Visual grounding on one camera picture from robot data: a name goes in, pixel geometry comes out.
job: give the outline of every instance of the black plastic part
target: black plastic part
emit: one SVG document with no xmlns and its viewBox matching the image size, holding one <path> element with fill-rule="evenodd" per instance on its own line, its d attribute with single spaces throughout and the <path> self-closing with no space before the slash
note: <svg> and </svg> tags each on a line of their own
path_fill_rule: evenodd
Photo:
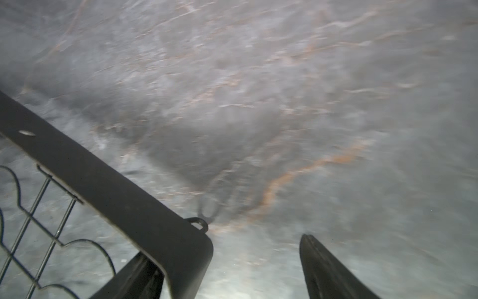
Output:
<svg viewBox="0 0 478 299">
<path fill-rule="evenodd" d="M 173 299 L 196 296 L 213 254 L 202 231 L 2 92 L 0 134 L 127 236 L 164 274 Z"/>
<path fill-rule="evenodd" d="M 310 299 L 380 299 L 314 236 L 304 234 L 299 251 Z"/>
<path fill-rule="evenodd" d="M 163 274 L 139 252 L 90 299 L 158 299 Z"/>
</svg>

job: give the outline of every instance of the orange mineral vein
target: orange mineral vein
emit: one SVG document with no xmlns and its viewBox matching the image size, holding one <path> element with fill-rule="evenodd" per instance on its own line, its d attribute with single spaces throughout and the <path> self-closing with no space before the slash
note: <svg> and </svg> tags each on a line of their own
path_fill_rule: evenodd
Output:
<svg viewBox="0 0 478 299">
<path fill-rule="evenodd" d="M 305 174 L 316 170 L 326 164 L 348 164 L 357 158 L 357 154 L 364 148 L 362 144 L 356 144 L 346 149 L 340 155 L 333 155 L 332 157 L 320 158 L 315 160 L 311 165 L 305 166 L 296 170 L 290 170 L 284 173 L 281 177 L 273 180 L 267 186 L 262 196 L 262 202 L 260 203 L 258 210 L 259 213 L 253 216 L 253 221 L 266 214 L 269 208 L 272 206 L 275 200 L 275 196 L 279 188 L 285 184 L 292 182 L 298 175 Z"/>
</svg>

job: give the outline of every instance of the bolt hole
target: bolt hole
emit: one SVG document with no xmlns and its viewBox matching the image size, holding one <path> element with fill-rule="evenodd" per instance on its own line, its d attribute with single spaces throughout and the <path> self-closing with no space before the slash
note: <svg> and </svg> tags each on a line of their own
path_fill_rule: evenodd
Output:
<svg viewBox="0 0 478 299">
<path fill-rule="evenodd" d="M 25 136 L 31 136 L 31 137 L 35 137 L 35 136 L 36 136 L 35 133 L 30 132 L 30 131 L 27 131 L 27 130 L 20 130 L 20 131 L 18 131 L 18 132 L 19 132 L 20 134 L 25 135 Z"/>
<path fill-rule="evenodd" d="M 204 221 L 203 219 L 199 217 L 192 217 L 192 218 L 187 218 L 186 221 L 188 221 L 190 224 L 192 224 L 194 227 L 199 229 L 200 232 L 207 232 L 209 227 L 207 225 L 207 222 Z"/>
</svg>

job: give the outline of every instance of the wire mesh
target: wire mesh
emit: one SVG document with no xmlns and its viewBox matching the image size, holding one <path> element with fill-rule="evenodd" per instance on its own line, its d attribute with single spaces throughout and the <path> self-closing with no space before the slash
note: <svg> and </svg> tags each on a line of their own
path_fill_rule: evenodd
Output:
<svg viewBox="0 0 478 299">
<path fill-rule="evenodd" d="M 16 173 L 7 166 L 0 166 L 0 171 L 6 172 L 10 176 L 12 182 L 14 183 L 15 190 L 16 190 L 16 206 L 26 216 L 26 219 L 23 222 L 23 225 L 20 227 L 20 230 L 15 238 L 15 241 L 13 242 L 13 245 L 9 249 L 3 240 L 4 233 L 5 233 L 5 219 L 4 219 L 3 211 L 0 209 L 0 247 L 3 249 L 3 251 L 7 255 L 7 259 L 4 262 L 3 267 L 1 268 L 1 271 L 0 271 L 0 285 L 4 281 L 5 275 L 13 262 L 21 270 L 21 272 L 23 272 L 23 274 L 29 279 L 31 283 L 28 293 L 25 297 L 26 299 L 32 298 L 32 295 L 36 289 L 45 290 L 49 288 L 60 289 L 64 291 L 65 293 L 67 293 L 71 298 L 79 299 L 79 296 L 74 291 L 72 291 L 70 288 L 62 284 L 57 284 L 57 283 L 52 283 L 47 285 L 40 284 L 40 278 L 45 270 L 45 267 L 50 257 L 52 256 L 52 252 L 55 246 L 65 248 L 77 243 L 87 244 L 89 246 L 96 248 L 98 251 L 101 252 L 101 254 L 105 257 L 113 275 L 116 274 L 116 270 L 111 260 L 111 257 L 108 255 L 107 251 L 97 242 L 89 240 L 89 239 L 76 239 L 67 243 L 60 241 L 59 237 L 63 229 L 65 228 L 66 222 L 68 220 L 68 217 L 71 214 L 71 211 L 73 210 L 73 207 L 75 206 L 77 202 L 79 202 L 80 204 L 82 202 L 74 194 L 72 194 L 64 186 L 62 186 L 62 184 L 60 184 L 55 178 L 53 178 L 50 174 L 44 171 L 40 166 L 37 166 L 37 169 L 40 173 L 42 173 L 45 176 L 45 180 L 38 194 L 36 195 L 35 200 L 32 206 L 30 207 L 30 210 L 28 211 L 22 204 L 22 189 L 20 186 L 20 180 L 18 179 Z M 57 185 L 70 198 L 68 207 L 66 211 L 64 212 L 61 218 L 61 221 L 58 224 L 58 227 L 54 233 L 50 232 L 50 230 L 48 230 L 45 227 L 45 225 L 43 225 L 37 218 L 34 217 L 35 211 L 40 205 L 46 190 L 52 183 Z M 48 249 L 46 250 L 43 256 L 43 259 L 41 261 L 41 264 L 35 274 L 32 274 L 32 272 L 29 271 L 28 268 L 22 262 L 20 262 L 20 260 L 15 256 L 15 253 L 17 252 L 17 249 L 22 241 L 22 238 L 24 237 L 25 232 L 31 223 L 36 225 L 49 239 L 51 239 L 50 245 Z"/>
</svg>

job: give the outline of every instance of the wire grate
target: wire grate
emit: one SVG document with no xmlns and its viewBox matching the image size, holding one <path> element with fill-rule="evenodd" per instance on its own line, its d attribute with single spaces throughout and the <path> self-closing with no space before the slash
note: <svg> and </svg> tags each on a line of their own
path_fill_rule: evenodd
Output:
<svg viewBox="0 0 478 299">
<path fill-rule="evenodd" d="M 21 228 L 19 230 L 19 233 L 17 234 L 17 237 L 15 238 L 15 241 L 13 242 L 13 245 L 12 245 L 11 249 L 9 249 L 3 241 L 4 230 L 5 230 L 5 222 L 4 222 L 3 212 L 0 209 L 0 247 L 4 250 L 4 252 L 7 255 L 7 259 L 6 259 L 5 263 L 3 264 L 3 267 L 2 267 L 1 272 L 0 272 L 0 285 L 2 284 L 2 282 L 5 278 L 7 270 L 9 269 L 11 263 L 13 262 L 27 276 L 27 278 L 31 282 L 30 288 L 29 288 L 28 293 L 25 297 L 26 299 L 30 299 L 33 295 L 33 292 L 36 289 L 37 290 L 45 290 L 45 289 L 48 289 L 48 288 L 61 289 L 64 292 L 66 292 L 67 294 L 69 294 L 70 297 L 75 298 L 75 299 L 79 299 L 79 297 L 77 296 L 76 293 L 74 293 L 70 288 L 68 288 L 68 287 L 66 287 L 62 284 L 53 283 L 53 284 L 48 284 L 48 285 L 42 286 L 39 283 L 40 278 L 43 274 L 43 271 L 45 270 L 45 267 L 48 263 L 48 260 L 50 259 L 51 255 L 52 255 L 52 252 L 53 252 L 53 249 L 55 248 L 55 246 L 58 245 L 60 247 L 68 247 L 72 244 L 77 244 L 77 243 L 88 244 L 88 245 L 93 246 L 94 248 L 98 249 L 104 255 L 104 257 L 106 258 L 106 260 L 108 262 L 108 265 L 111 269 L 111 272 L 112 272 L 113 276 L 116 275 L 116 270 L 115 270 L 115 267 L 113 265 L 113 262 L 112 262 L 110 256 L 108 255 L 106 250 L 100 244 L 98 244 L 98 243 L 96 243 L 92 240 L 89 240 L 89 239 L 76 239 L 76 240 L 73 240 L 73 241 L 68 242 L 68 243 L 63 243 L 62 241 L 59 240 L 59 237 L 60 237 L 60 235 L 61 235 L 61 233 L 62 233 L 62 231 L 63 231 L 63 229 L 66 225 L 66 222 L 68 220 L 68 217 L 70 216 L 71 211 L 73 210 L 73 207 L 75 206 L 75 204 L 77 202 L 79 202 L 80 204 L 82 204 L 82 202 L 78 199 L 78 197 L 76 197 L 74 194 L 72 194 L 70 191 L 68 191 L 64 186 L 62 186 L 62 184 L 60 184 L 57 180 L 55 180 L 53 178 L 53 176 L 51 176 L 50 174 L 45 172 L 40 166 L 37 166 L 37 169 L 39 170 L 40 173 L 42 173 L 45 176 L 45 180 L 44 180 L 44 182 L 43 182 L 43 184 L 40 188 L 40 191 L 38 192 L 38 194 L 35 197 L 35 200 L 32 204 L 32 207 L 30 208 L 30 211 L 28 211 L 22 205 L 22 190 L 21 190 L 20 181 L 19 181 L 17 175 L 15 174 L 15 172 L 11 168 L 9 168 L 7 166 L 0 166 L 0 170 L 2 170 L 3 172 L 6 172 L 8 175 L 10 175 L 11 179 L 13 180 L 13 183 L 15 184 L 15 189 L 16 189 L 16 205 L 17 205 L 17 208 L 26 216 L 26 219 L 23 222 L 23 225 L 21 226 Z M 52 232 L 50 232 L 44 225 L 42 225 L 40 223 L 40 221 L 38 221 L 34 217 L 34 213 L 37 210 L 43 196 L 45 195 L 45 192 L 46 192 L 47 188 L 50 186 L 51 183 L 57 185 L 61 190 L 63 190 L 71 198 L 71 200 L 68 204 L 68 207 L 66 209 L 66 212 L 63 214 L 63 217 L 62 217 L 62 219 L 61 219 L 61 221 L 60 221 L 60 223 L 59 223 L 59 225 L 58 225 L 54 234 Z M 45 255 L 42 259 L 40 267 L 38 268 L 35 275 L 32 274 L 27 269 L 27 267 L 25 267 L 18 260 L 18 258 L 15 256 L 15 253 L 16 253 L 19 245 L 20 245 L 20 242 L 22 241 L 22 238 L 23 238 L 28 226 L 31 224 L 31 222 L 33 222 L 33 224 L 35 224 L 38 228 L 40 228 L 46 234 L 46 236 L 48 236 L 51 239 L 50 245 L 49 245 L 49 247 L 48 247 L 48 249 L 47 249 L 47 251 L 46 251 L 46 253 L 45 253 Z"/>
</svg>

